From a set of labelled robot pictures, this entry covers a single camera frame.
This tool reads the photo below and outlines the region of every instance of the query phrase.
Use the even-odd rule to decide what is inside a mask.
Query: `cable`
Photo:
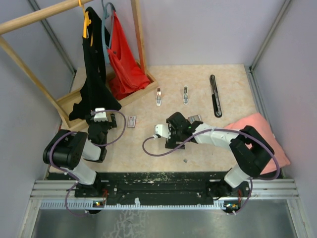
[[[247,196],[247,199],[244,201],[244,203],[242,204],[242,206],[239,208],[239,210],[235,211],[234,213],[228,213],[228,214],[231,214],[231,215],[236,215],[238,214],[239,212],[241,212],[241,210],[246,206],[247,202],[249,201],[250,197],[251,197],[251,193],[252,193],[252,190],[253,190],[253,182],[252,182],[252,179],[250,178],[250,190],[249,190],[249,194]]]
[[[65,196],[65,207],[66,207],[66,210],[73,216],[75,217],[86,217],[89,215],[88,211],[85,211],[84,214],[76,214],[76,213],[73,213],[69,208],[68,208],[68,205],[67,205],[67,199],[69,197],[69,194],[70,192],[79,184],[79,182],[77,181],[67,192],[66,196]]]
[[[122,112],[119,112],[119,111],[116,111],[116,110],[104,110],[104,111],[92,112],[92,114],[95,115],[96,113],[103,113],[103,112],[114,112],[114,113],[119,113],[119,114],[121,114],[121,115],[123,116],[123,119],[124,119],[124,127],[123,127],[123,130],[122,130],[122,133],[121,133],[121,134],[119,135],[119,137],[116,138],[114,141],[112,141],[112,142],[110,142],[110,143],[107,143],[107,144],[104,144],[104,145],[94,144],[94,145],[96,145],[96,146],[107,146],[107,145],[110,145],[110,144],[115,143],[118,139],[121,138],[121,136],[123,135],[123,133],[124,133],[124,131],[125,131],[125,127],[126,127],[126,118],[125,118],[125,116],[124,116],[124,114],[123,114]],[[54,151],[54,149],[56,148],[56,146],[57,146],[64,138],[66,138],[67,136],[72,135],[72,134],[76,134],[76,133],[77,133],[76,131],[70,131],[70,132],[68,132],[68,133],[66,133],[66,134],[64,134],[64,135],[62,135],[62,136],[53,144],[53,146],[52,146],[52,148],[51,148],[51,150],[50,150],[50,164],[51,164],[54,168],[59,169],[59,170],[65,172],[65,173],[68,173],[71,177],[73,177],[73,178],[77,181],[77,182],[68,190],[68,192],[67,192],[67,194],[66,194],[66,196],[65,196],[65,207],[66,207],[66,210],[67,210],[68,212],[70,212],[72,215],[74,215],[74,216],[76,216],[76,217],[85,217],[85,216],[87,216],[89,213],[86,212],[85,214],[82,214],[82,215],[73,213],[73,212],[68,208],[68,204],[67,204],[67,199],[68,199],[68,197],[69,197],[70,192],[79,184],[79,178],[78,178],[75,174],[73,174],[72,172],[70,172],[70,171],[68,171],[68,170],[66,170],[66,169],[62,169],[62,168],[56,166],[56,165],[54,164],[54,162],[53,162],[53,151]]]
[[[98,111],[98,112],[93,111],[92,115],[95,115],[97,113],[106,113],[106,112],[119,113],[120,115],[122,115],[123,119],[124,119],[124,126],[123,126],[123,130],[122,130],[121,134],[114,141],[106,143],[106,144],[103,144],[103,145],[94,144],[94,145],[99,146],[99,147],[104,147],[104,146],[111,145],[111,144],[117,142],[122,137],[122,135],[124,134],[124,131],[125,131],[125,128],[126,128],[126,125],[127,125],[127,119],[125,118],[124,114],[122,112],[117,111],[117,110],[103,110],[103,111]]]
[[[50,164],[51,164],[54,168],[59,169],[59,170],[62,170],[62,171],[65,172],[65,173],[68,173],[71,177],[73,177],[75,180],[77,180],[77,182],[68,190],[68,192],[67,192],[67,194],[66,194],[66,196],[65,196],[65,207],[66,207],[66,210],[67,210],[68,212],[70,212],[72,215],[74,215],[74,216],[76,216],[76,217],[85,217],[85,216],[88,215],[87,212],[86,212],[85,214],[82,214],[82,215],[73,213],[73,212],[68,208],[68,204],[67,204],[67,199],[68,199],[68,197],[69,197],[70,192],[79,184],[79,178],[78,178],[75,174],[73,174],[72,172],[70,172],[70,171],[68,171],[68,170],[65,170],[65,169],[62,169],[62,168],[56,166],[56,165],[54,164],[54,162],[53,162],[53,151],[54,151],[55,147],[57,146],[57,144],[60,143],[65,137],[67,137],[67,136],[69,136],[69,135],[72,135],[72,134],[76,134],[76,133],[77,133],[77,132],[75,132],[75,131],[70,131],[70,132],[68,132],[68,133],[66,133],[66,134],[64,134],[64,135],[62,135],[62,136],[53,144],[53,146],[52,146],[52,148],[51,148],[51,150],[50,150]]]
[[[103,191],[104,191],[104,193],[103,193],[103,201],[104,201],[104,205],[105,205],[105,202],[108,199],[108,190],[104,189]]]
[[[238,204],[241,204],[241,190],[238,190]]]
[[[200,134],[203,134],[203,133],[206,133],[206,132],[209,132],[209,131],[223,131],[223,132],[232,132],[232,133],[236,133],[236,134],[240,134],[240,135],[243,135],[245,136],[246,138],[249,138],[251,140],[253,140],[254,142],[258,143],[262,148],[264,148],[268,154],[272,157],[272,159],[274,160],[275,162],[275,165],[276,165],[276,173],[273,177],[271,178],[258,178],[258,179],[262,179],[262,180],[274,180],[276,179],[278,176],[279,176],[279,171],[280,171],[280,166],[278,164],[278,161],[277,161],[277,158],[274,156],[274,154],[267,148],[266,145],[264,145],[262,142],[260,142],[258,139],[254,138],[253,136],[251,135],[248,135],[247,133],[244,133],[242,131],[239,131],[239,130],[230,130],[230,129],[224,129],[224,128],[213,128],[213,129],[206,129],[206,130],[202,130],[202,131],[199,131],[195,134],[192,134],[190,137],[188,137],[186,140],[184,140],[181,144],[179,144],[178,146],[176,146],[174,149],[170,150],[170,151],[167,151],[165,153],[162,153],[162,154],[152,154],[150,152],[148,152],[144,145],[145,143],[150,140],[150,139],[154,139],[154,136],[151,136],[147,139],[145,139],[142,143],[142,148],[144,150],[144,152],[147,154],[147,155],[150,155],[150,156],[154,156],[154,157],[161,157],[161,156],[165,156],[165,155],[168,155],[174,151],[176,151],[177,149],[179,149],[181,146],[183,146],[184,144],[186,144],[188,141],[190,141],[192,138],[194,138],[195,136],[197,135],[200,135]]]

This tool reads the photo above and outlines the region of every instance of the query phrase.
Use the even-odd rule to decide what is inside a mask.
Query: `black tool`
[[[215,76],[210,75],[210,84],[211,84],[211,92],[212,92],[212,104],[213,104],[213,112],[216,118],[222,117],[222,110],[220,106],[220,100],[218,95],[218,89],[216,85]]]
[[[86,122],[89,125],[87,137],[89,141],[97,145],[104,145],[107,143],[108,131],[112,128],[117,127],[115,115],[111,113],[110,117],[111,121],[94,121],[94,116],[92,116],[91,114],[85,116]],[[107,149],[105,146],[100,147],[100,149],[100,158],[95,161],[98,163],[102,163],[105,160],[107,154]]]

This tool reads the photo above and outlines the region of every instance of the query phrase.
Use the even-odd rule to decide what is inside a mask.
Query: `black knife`
[[[218,89],[216,85],[216,78],[213,74],[210,75],[210,84],[211,84],[211,92],[212,92],[213,112],[215,117],[220,118],[222,117],[222,110],[220,106]]]

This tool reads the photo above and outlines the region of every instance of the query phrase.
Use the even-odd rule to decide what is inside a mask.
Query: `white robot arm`
[[[190,141],[211,144],[232,151],[237,164],[224,177],[224,181],[232,188],[236,188],[250,177],[258,177],[271,159],[264,148],[244,136],[234,132],[219,131],[219,127],[213,127],[201,121],[190,124],[179,112],[170,116],[166,122],[168,124],[155,126],[155,135],[166,138],[166,148],[173,149],[190,136],[207,130],[194,136]],[[256,138],[274,153],[273,149],[253,127],[246,126],[241,131]]]
[[[76,176],[80,184],[94,184],[96,172],[84,163],[81,156],[85,160],[96,162],[100,159],[101,148],[90,142],[85,132],[77,132],[74,135],[68,130],[60,130],[44,150],[43,161],[50,164],[52,146],[63,136],[63,140],[56,145],[53,151],[54,165]]]

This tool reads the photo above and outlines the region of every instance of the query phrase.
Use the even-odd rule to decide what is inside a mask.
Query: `blue hanger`
[[[102,6],[103,6],[103,9],[104,9],[102,22],[101,22],[101,35],[102,35],[101,39],[102,39],[102,43],[103,43],[103,52],[104,52],[105,62],[106,63],[110,63],[107,49],[111,48],[113,23],[114,23],[114,14],[113,13],[115,12],[115,8],[114,8],[114,6],[113,6],[113,4],[111,2],[107,2],[106,5],[104,5],[104,0],[102,0],[101,3],[102,3]],[[111,30],[110,30],[109,46],[107,46],[106,45],[106,40],[105,40],[105,21],[109,17],[109,14],[108,14],[108,11],[107,11],[107,7],[108,7],[109,4],[111,6],[112,16],[111,16]]]

